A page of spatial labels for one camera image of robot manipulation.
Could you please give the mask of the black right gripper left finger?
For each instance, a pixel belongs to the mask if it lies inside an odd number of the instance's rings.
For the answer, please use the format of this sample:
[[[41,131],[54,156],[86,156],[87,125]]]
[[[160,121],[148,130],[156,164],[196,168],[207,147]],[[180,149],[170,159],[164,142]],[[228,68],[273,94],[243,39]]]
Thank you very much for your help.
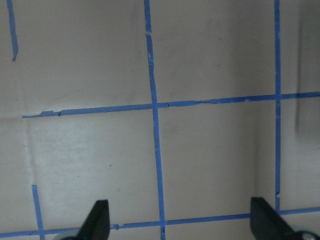
[[[97,200],[84,221],[76,240],[107,240],[110,235],[108,200]]]

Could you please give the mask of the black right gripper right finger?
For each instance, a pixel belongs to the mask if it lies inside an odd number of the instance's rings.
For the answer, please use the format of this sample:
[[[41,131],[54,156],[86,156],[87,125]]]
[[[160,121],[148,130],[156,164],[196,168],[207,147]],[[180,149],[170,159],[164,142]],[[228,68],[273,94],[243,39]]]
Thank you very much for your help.
[[[250,230],[256,240],[290,240],[295,235],[263,197],[250,199]]]

